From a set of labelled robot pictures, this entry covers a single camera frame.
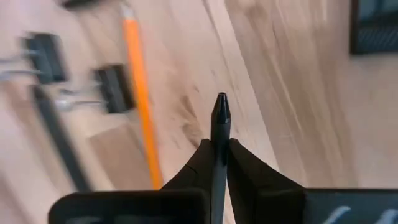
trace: black mesh object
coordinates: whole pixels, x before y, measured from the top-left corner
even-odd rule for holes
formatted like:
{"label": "black mesh object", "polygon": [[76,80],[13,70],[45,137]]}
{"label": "black mesh object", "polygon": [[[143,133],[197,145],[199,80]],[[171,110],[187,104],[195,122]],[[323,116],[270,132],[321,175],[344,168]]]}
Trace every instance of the black mesh object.
{"label": "black mesh object", "polygon": [[398,1],[390,1],[353,1],[352,54],[398,52]]}

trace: wooden surface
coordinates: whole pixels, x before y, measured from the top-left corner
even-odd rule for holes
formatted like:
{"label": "wooden surface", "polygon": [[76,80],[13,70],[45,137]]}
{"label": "wooden surface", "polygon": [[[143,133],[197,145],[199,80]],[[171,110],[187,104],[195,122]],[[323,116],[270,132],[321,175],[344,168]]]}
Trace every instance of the wooden surface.
{"label": "wooden surface", "polygon": [[[171,179],[210,135],[225,91],[231,135],[308,187],[398,187],[395,55],[348,55],[349,1],[129,0],[141,26],[159,159]],[[117,1],[68,12],[52,0],[0,2],[0,55],[20,52],[26,32],[62,40],[70,83],[125,63]],[[27,68],[24,62],[3,66]],[[0,83],[0,215],[45,223],[51,204],[74,191],[30,102],[30,77]],[[98,99],[93,93],[74,100]],[[149,189],[135,111],[100,107],[60,113],[96,190]],[[226,201],[225,223],[234,223]]]}

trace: binder clip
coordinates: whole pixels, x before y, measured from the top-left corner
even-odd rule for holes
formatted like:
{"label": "binder clip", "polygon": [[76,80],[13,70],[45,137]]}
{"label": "binder clip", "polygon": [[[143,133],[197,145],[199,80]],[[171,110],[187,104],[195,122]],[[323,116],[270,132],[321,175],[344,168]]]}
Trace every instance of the binder clip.
{"label": "binder clip", "polygon": [[59,37],[45,33],[31,33],[23,39],[25,51],[9,58],[0,59],[0,64],[28,60],[32,70],[6,70],[0,72],[0,80],[15,75],[35,75],[40,84],[63,82],[67,79],[59,52]]}
{"label": "binder clip", "polygon": [[130,94],[122,65],[107,65],[93,71],[93,83],[81,90],[59,89],[62,96],[77,96],[92,91],[101,93],[102,101],[68,101],[65,98],[56,100],[60,110],[71,111],[80,105],[101,105],[108,113],[124,113],[135,105]]}

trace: orange pencil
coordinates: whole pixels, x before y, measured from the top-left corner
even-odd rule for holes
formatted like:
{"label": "orange pencil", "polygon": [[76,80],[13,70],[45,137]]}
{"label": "orange pencil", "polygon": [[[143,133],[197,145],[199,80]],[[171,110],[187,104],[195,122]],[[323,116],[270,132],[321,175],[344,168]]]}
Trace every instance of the orange pencil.
{"label": "orange pencil", "polygon": [[160,189],[163,185],[163,178],[160,172],[154,125],[150,114],[144,59],[139,38],[139,26],[134,18],[132,9],[124,2],[121,3],[121,7],[124,16],[124,35],[127,42],[128,59],[131,67],[131,86],[134,90],[134,96],[141,120],[147,163],[149,165],[152,185],[154,189]]}

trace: pen tip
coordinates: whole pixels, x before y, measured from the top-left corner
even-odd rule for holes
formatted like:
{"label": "pen tip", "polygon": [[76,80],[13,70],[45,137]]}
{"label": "pen tip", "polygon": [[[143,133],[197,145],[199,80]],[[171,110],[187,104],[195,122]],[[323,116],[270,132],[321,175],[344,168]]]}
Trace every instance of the pen tip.
{"label": "pen tip", "polygon": [[228,99],[225,93],[219,93],[211,119],[218,124],[226,124],[231,122],[231,112],[229,110]]}

